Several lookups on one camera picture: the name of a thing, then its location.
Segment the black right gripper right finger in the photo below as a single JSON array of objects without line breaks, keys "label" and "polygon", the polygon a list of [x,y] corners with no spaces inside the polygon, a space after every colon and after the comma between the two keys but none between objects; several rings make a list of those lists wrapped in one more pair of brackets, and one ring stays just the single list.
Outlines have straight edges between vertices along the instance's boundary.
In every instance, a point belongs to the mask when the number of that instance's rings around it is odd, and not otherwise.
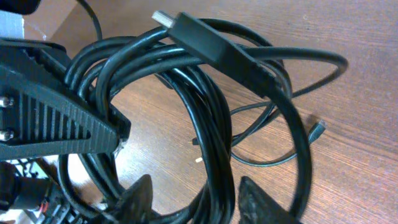
[{"label": "black right gripper right finger", "polygon": [[238,207],[239,224],[301,224],[247,176],[241,177]]}]

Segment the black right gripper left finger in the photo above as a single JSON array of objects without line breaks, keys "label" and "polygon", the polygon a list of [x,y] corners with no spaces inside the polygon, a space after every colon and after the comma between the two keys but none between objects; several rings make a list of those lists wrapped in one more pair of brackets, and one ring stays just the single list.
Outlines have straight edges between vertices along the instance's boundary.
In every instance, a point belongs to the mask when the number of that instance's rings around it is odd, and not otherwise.
[{"label": "black right gripper left finger", "polygon": [[145,174],[121,195],[112,211],[102,214],[102,223],[148,223],[152,200],[152,179]]}]

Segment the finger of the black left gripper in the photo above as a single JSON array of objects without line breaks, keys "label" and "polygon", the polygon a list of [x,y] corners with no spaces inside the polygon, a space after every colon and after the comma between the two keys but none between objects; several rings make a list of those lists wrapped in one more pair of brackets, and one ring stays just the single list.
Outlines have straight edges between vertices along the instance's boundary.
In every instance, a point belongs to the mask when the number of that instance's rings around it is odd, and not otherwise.
[{"label": "finger of the black left gripper", "polygon": [[[1,39],[1,66],[15,68],[27,78],[42,77],[46,81],[55,80],[71,95],[84,102],[94,114],[112,124],[119,134],[119,140],[129,136],[131,123],[114,106],[109,106],[106,114],[98,111],[93,81],[100,74],[100,66],[95,63],[99,56],[84,52],[76,58],[67,56],[63,46],[36,40]],[[1,108],[9,108],[14,101],[1,96]],[[1,131],[1,139],[11,138],[13,133]]]},{"label": "finger of the black left gripper", "polygon": [[119,134],[57,81],[27,78],[15,68],[1,66],[1,96],[14,104],[1,108],[1,159],[55,154],[109,153]]}]

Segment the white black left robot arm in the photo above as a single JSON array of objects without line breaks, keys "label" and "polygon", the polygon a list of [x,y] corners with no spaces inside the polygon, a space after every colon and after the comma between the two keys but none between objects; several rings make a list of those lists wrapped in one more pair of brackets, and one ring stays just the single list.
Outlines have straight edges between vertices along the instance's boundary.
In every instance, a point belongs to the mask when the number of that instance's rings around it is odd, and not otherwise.
[{"label": "white black left robot arm", "polygon": [[71,187],[16,174],[15,160],[113,152],[129,136],[130,121],[116,108],[103,117],[64,84],[70,63],[61,45],[1,40],[1,210],[41,209],[68,203],[86,218],[98,215]]}]

